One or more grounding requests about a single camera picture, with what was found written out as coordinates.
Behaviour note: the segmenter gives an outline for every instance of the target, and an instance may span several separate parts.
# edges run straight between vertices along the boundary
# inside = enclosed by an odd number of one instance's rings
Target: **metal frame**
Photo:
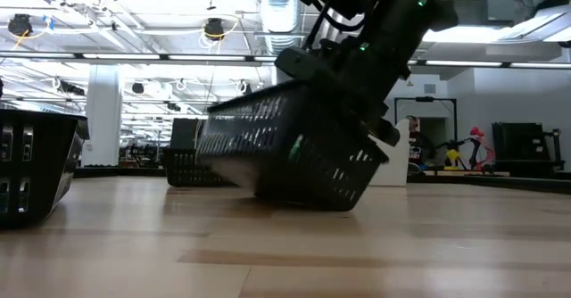
[[[452,102],[453,121],[454,121],[454,141],[458,141],[458,100],[456,98],[437,98],[437,97],[395,97],[394,98],[394,125],[399,119],[399,101],[415,101],[417,103],[433,103],[434,101]]]

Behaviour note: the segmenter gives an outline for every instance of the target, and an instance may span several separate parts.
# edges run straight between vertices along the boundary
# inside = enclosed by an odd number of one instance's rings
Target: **person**
[[[425,166],[423,161],[424,151],[428,151],[426,157],[434,158],[434,144],[430,138],[418,131],[419,122],[417,117],[409,115],[407,119],[409,120],[409,162],[423,168]]]

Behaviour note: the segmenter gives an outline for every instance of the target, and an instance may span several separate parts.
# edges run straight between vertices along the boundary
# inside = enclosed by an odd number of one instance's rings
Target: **wooden floor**
[[[571,197],[371,188],[351,212],[75,180],[39,229],[0,234],[0,297],[571,297]]]

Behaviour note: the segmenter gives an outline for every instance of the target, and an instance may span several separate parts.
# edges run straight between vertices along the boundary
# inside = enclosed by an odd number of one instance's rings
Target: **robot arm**
[[[276,66],[290,77],[306,82],[339,105],[347,119],[357,121],[364,131],[389,145],[396,145],[398,131],[383,120],[388,107],[384,100],[398,79],[410,75],[408,61],[429,29],[455,26],[458,17],[442,0],[301,0],[314,4],[320,15],[303,48],[288,48]],[[329,9],[352,19],[363,13],[356,26],[333,20]],[[341,31],[361,29],[341,43],[313,42],[323,20]]]

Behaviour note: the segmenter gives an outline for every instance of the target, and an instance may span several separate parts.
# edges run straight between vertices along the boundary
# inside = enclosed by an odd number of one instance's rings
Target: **black plastic basket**
[[[199,158],[256,196],[348,211],[388,159],[334,109],[297,81],[212,106]]]
[[[171,186],[236,186],[214,173],[210,167],[196,163],[194,149],[164,149],[164,166]]]
[[[70,189],[87,118],[0,110],[0,227],[45,219]]]

